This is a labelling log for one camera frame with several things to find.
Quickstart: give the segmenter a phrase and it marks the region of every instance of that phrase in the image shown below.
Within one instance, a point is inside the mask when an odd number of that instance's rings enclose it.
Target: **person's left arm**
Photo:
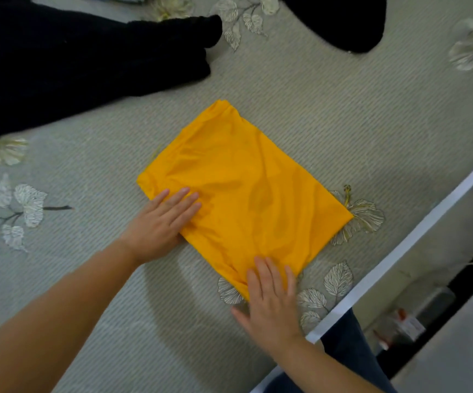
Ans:
[[[198,194],[160,193],[119,239],[0,327],[0,393],[50,392],[135,269],[179,243]]]

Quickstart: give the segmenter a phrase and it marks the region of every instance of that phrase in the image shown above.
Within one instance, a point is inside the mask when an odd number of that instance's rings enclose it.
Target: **yellow garment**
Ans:
[[[199,192],[202,208],[181,234],[247,300],[255,256],[297,276],[353,217],[226,100],[184,128],[137,182],[149,198]]]

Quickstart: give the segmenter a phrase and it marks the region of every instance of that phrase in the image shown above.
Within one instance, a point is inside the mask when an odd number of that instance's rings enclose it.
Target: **person's leg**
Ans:
[[[325,352],[339,363],[385,393],[396,393],[371,352],[352,310],[347,311],[320,340]],[[302,390],[286,374],[281,374],[264,393],[302,393]]]

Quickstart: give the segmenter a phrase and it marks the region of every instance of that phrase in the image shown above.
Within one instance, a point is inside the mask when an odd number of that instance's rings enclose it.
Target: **hand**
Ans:
[[[250,315],[231,308],[236,320],[267,354],[277,359],[291,344],[305,337],[298,325],[296,279],[286,266],[287,291],[282,277],[270,258],[255,258],[260,279],[253,270],[247,271]]]
[[[187,187],[180,189],[162,203],[169,194],[164,190],[128,224],[118,241],[129,247],[138,264],[163,257],[181,242],[178,232],[201,207],[195,203],[198,193],[184,198],[188,192]]]

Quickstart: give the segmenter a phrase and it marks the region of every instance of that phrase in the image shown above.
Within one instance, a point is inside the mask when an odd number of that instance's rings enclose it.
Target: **white border strip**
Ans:
[[[409,233],[393,251],[391,251],[382,261],[376,265],[353,289],[335,306],[332,311],[311,331],[306,339],[315,343],[320,339],[345,312],[360,299],[397,261],[416,244],[416,242],[429,229],[438,222],[449,209],[456,204],[458,200],[473,187],[473,171],[444,198],[422,221]],[[280,373],[282,369],[275,367],[251,393],[263,393],[267,385]]]

